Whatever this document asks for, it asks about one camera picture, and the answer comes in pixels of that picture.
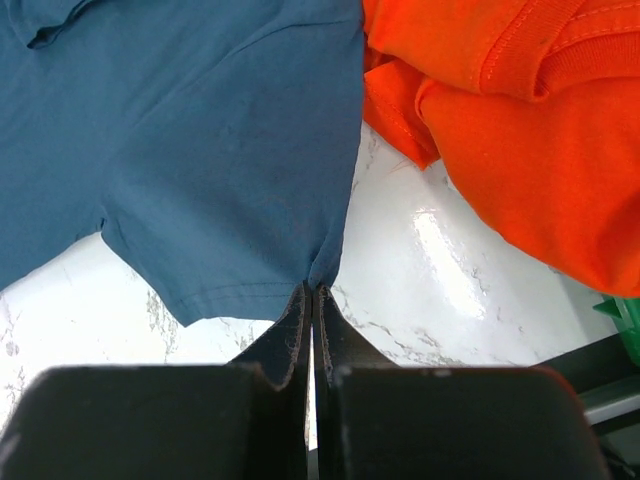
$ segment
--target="white marble table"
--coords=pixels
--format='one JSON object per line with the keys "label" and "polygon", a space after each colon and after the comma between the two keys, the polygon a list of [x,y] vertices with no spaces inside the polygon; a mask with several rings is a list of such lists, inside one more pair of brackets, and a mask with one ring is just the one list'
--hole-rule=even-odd
{"label": "white marble table", "polygon": [[[420,172],[367,126],[333,291],[404,365],[531,365],[615,333],[591,310],[597,293],[507,245],[441,163]],[[224,363],[269,325],[183,328],[97,235],[84,239],[0,294],[0,430],[50,366]]]}

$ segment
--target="white tabletop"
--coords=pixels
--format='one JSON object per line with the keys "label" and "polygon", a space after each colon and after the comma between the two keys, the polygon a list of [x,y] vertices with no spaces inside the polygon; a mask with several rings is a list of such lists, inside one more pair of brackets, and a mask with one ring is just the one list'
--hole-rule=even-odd
{"label": "white tabletop", "polygon": [[[591,310],[596,292],[486,227],[442,163],[421,172],[367,126],[333,292],[404,365],[531,365],[615,333]],[[224,363],[269,325],[183,328],[98,235],[86,238],[0,294],[0,429],[48,367]]]}

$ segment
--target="orange sleeve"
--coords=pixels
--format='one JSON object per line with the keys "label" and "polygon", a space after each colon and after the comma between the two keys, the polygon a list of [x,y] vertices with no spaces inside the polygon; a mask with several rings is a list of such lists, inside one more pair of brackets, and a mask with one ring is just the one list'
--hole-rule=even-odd
{"label": "orange sleeve", "polygon": [[640,296],[640,0],[364,9],[368,49],[384,58],[365,65],[365,120],[422,167],[442,154],[515,246]]}

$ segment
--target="clothing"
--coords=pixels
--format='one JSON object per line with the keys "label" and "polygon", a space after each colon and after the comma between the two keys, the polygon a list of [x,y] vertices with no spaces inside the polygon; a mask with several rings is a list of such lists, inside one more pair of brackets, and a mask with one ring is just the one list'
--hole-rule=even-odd
{"label": "clothing", "polygon": [[0,289],[96,231],[184,325],[276,319],[301,281],[333,281],[358,0],[92,2],[36,28],[37,49],[11,18],[0,6]]}
{"label": "clothing", "polygon": [[640,296],[640,3],[365,0],[365,120],[478,215]]}

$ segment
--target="green object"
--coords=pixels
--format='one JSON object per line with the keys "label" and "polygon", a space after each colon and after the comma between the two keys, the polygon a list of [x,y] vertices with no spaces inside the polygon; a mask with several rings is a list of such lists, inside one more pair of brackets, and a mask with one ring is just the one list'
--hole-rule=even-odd
{"label": "green object", "polygon": [[593,309],[613,319],[631,360],[640,367],[640,298],[604,298]]}

